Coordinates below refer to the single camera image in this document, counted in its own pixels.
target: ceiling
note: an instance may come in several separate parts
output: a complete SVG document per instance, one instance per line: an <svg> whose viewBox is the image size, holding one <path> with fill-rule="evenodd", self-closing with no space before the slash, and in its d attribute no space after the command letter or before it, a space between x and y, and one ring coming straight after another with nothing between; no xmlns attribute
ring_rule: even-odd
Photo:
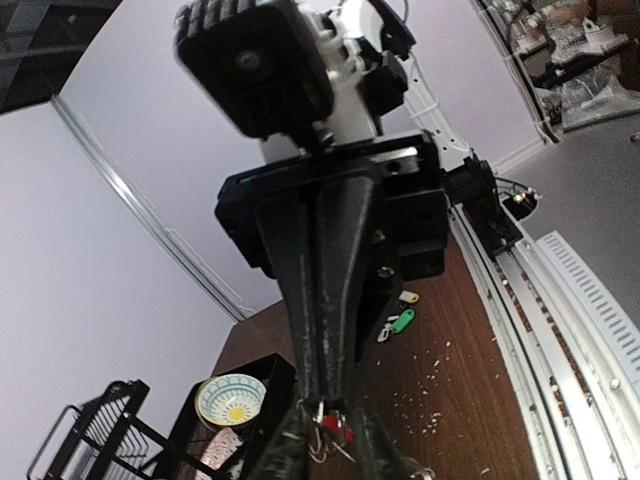
<svg viewBox="0 0 640 480"><path fill-rule="evenodd" d="M0 114L48 101L122 0L0 0Z"/></svg>

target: ventilation grille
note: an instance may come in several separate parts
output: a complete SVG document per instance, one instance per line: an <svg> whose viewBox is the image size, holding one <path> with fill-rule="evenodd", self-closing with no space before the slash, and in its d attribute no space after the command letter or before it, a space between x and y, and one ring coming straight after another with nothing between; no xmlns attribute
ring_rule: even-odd
<svg viewBox="0 0 640 480"><path fill-rule="evenodd" d="M640 332L636 326L562 235L552 232L538 240L538 245L589 313L638 391Z"/></svg>

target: metal rack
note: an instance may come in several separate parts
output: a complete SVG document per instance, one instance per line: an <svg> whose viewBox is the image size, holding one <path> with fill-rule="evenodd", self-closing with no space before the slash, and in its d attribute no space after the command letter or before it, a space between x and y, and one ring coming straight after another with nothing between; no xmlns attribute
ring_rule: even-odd
<svg viewBox="0 0 640 480"><path fill-rule="evenodd" d="M187 395L165 438L138 418L150 389L136 380L113 382L99 397L65 407L29 466L27 480L229 480L229 472L241 462L239 478L244 479L293 402L295 369L272 354L226 373L253 376L267 385L267 393L256 421L236 431L243 445L219 470L198 460L217 433L205 427L195 411L201 383ZM34 472L46 465L45 458L60 438L46 473L36 477Z"/></svg>
<svg viewBox="0 0 640 480"><path fill-rule="evenodd" d="M65 421L73 419L42 480L152 480L154 467L171 455L213 480L228 480L137 418L149 393L142 381L113 382L105 392L80 407L67 406L58 417L27 471L27 479L41 462ZM150 452L160 452L150 456Z"/></svg>

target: white robot component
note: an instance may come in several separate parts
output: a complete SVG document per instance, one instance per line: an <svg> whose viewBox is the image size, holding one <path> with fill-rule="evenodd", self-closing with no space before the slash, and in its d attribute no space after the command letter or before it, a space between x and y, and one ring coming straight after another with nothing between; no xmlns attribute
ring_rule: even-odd
<svg viewBox="0 0 640 480"><path fill-rule="evenodd" d="M304 3L299 8L314 33L336 94L334 113L318 127L330 130L336 145L378 136L379 131L358 90L360 81L367 73L358 39L366 38L373 48L382 52L382 18L368 0L346 0L330 13L336 30L334 32L322 24L320 12ZM341 49L349 53L348 59L342 58ZM429 88L416 55L411 52L402 65L409 78L404 107L411 119L418 129L431 133L445 170L463 165L464 159L473 152L469 144L454 132L442 113L440 102ZM266 163L291 158L299 153L296 146L282 135L274 135L263 142L262 150Z"/></svg>

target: robotic arm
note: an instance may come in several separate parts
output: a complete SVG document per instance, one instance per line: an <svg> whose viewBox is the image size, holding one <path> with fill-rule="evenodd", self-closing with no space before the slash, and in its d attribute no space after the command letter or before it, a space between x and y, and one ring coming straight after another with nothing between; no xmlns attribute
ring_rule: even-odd
<svg viewBox="0 0 640 480"><path fill-rule="evenodd" d="M420 474L352 404L357 364L403 280L443 272L450 202L464 204L490 254L520 238L488 164L440 113L415 43L384 0L325 13L294 0L199 0L179 14L179 60L267 152L266 166L226 181L216 216L248 263L278 280L303 408L251 480L307 478L308 427L320 432L329 413L353 425L363 478ZM381 117L403 104L420 130L384 136Z"/></svg>

